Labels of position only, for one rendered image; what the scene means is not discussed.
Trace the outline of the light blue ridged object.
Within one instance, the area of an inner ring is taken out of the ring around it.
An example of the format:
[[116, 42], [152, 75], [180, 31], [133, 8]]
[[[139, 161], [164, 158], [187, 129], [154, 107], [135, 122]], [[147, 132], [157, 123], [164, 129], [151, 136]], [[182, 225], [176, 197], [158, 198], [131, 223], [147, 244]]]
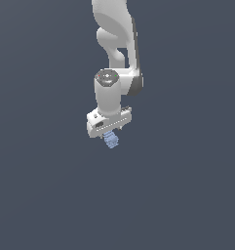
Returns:
[[108, 131], [103, 134], [104, 141], [109, 148], [114, 148], [118, 145], [118, 137], [113, 131]]

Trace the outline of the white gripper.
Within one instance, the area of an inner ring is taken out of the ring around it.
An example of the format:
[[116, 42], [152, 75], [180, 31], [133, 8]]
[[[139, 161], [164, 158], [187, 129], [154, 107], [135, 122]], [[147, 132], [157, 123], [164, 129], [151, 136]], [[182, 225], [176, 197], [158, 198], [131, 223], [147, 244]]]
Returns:
[[87, 114], [87, 131], [90, 138], [99, 137], [108, 131], [118, 129], [123, 130], [123, 126], [132, 120], [132, 108], [130, 106], [122, 107], [114, 116], [105, 117], [98, 113], [95, 108]]

